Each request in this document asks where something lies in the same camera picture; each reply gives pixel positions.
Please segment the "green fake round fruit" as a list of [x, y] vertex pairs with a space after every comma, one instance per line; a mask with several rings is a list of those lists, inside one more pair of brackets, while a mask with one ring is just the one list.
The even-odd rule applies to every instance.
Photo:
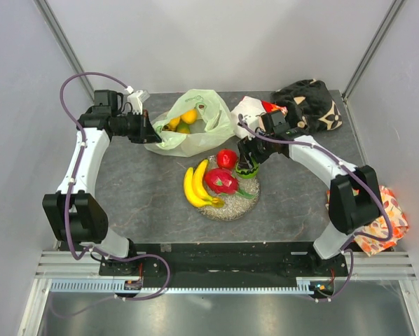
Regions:
[[242, 166], [241, 162], [237, 162], [235, 165], [235, 173], [238, 175], [239, 178], [242, 179], [252, 179], [254, 178], [259, 172], [259, 164], [253, 160], [253, 166], [247, 167]]

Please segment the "red fake apple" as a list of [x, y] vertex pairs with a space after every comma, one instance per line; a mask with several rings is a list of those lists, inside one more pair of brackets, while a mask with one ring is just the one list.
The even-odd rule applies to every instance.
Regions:
[[238, 161], [238, 155], [235, 151], [222, 149], [216, 155], [216, 162], [219, 168], [232, 170]]

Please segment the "red fake dragon fruit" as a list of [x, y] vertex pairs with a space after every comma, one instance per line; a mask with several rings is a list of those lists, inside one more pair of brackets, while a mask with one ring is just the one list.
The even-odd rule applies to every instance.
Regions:
[[249, 200], [256, 197], [255, 194], [244, 191], [231, 171], [225, 168], [215, 168], [207, 171], [204, 175], [204, 181], [218, 195], [239, 195]]

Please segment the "yellow fake banana bunch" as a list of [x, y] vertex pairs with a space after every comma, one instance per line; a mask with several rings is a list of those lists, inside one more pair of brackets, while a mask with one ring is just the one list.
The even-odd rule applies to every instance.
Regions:
[[203, 160], [196, 169], [189, 167], [184, 176], [184, 194], [188, 202], [194, 207], [211, 206], [221, 208], [225, 202], [211, 196], [203, 186], [203, 177], [209, 160]]

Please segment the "avocado print plastic bag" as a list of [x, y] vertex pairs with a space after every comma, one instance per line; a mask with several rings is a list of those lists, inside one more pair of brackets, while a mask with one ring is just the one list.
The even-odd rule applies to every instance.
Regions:
[[[188, 134], [165, 129], [171, 120], [191, 111], [195, 121], [188, 125]], [[144, 147], [159, 155], [189, 158], [212, 150], [234, 136], [230, 110], [214, 90], [189, 90], [168, 111], [156, 116], [152, 125], [161, 142]]]

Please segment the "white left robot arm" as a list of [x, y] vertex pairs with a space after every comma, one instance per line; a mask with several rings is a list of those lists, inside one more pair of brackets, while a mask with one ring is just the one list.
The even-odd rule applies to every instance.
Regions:
[[139, 258], [128, 238], [109, 227], [106, 212], [95, 199], [97, 175], [113, 137], [134, 144], [155, 144], [161, 138], [154, 130], [143, 103], [146, 90], [128, 96], [113, 90], [95, 91], [94, 104], [77, 120], [76, 145], [67, 173], [56, 192], [43, 197], [42, 206], [55, 238], [77, 249], [80, 246], [115, 257], [115, 268], [134, 274]]

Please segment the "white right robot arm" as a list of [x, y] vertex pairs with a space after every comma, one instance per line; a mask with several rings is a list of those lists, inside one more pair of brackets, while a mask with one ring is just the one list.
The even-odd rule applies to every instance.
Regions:
[[337, 256], [365, 226], [385, 215], [375, 170], [358, 167], [334, 155], [300, 127], [291, 127], [281, 111], [260, 116], [258, 131], [238, 115], [237, 125], [248, 132], [239, 140], [243, 169], [264, 163], [280, 153], [303, 165], [329, 188], [329, 224], [313, 242], [306, 267], [311, 274], [323, 275]]

